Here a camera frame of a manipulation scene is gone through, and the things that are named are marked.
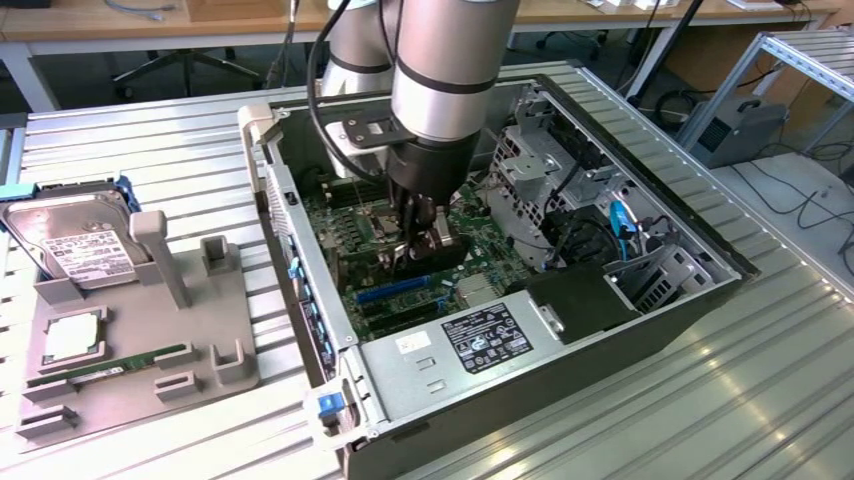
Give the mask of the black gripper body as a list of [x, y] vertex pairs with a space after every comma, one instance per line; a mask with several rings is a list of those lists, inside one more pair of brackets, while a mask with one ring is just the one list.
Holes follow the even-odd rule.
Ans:
[[475, 133], [451, 142], [416, 137], [392, 145], [386, 164], [390, 199], [420, 195], [448, 201], [467, 178], [479, 137]]

